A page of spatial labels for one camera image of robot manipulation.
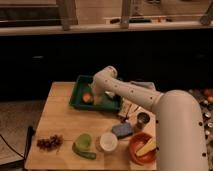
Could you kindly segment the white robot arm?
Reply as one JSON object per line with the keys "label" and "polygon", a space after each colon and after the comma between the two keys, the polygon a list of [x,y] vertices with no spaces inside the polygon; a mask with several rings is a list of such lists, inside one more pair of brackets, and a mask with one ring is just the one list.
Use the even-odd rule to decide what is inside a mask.
{"label": "white robot arm", "polygon": [[183,90],[165,93],[117,79],[107,66],[93,76],[92,92],[113,92],[156,115],[157,171],[209,171],[202,111]]}

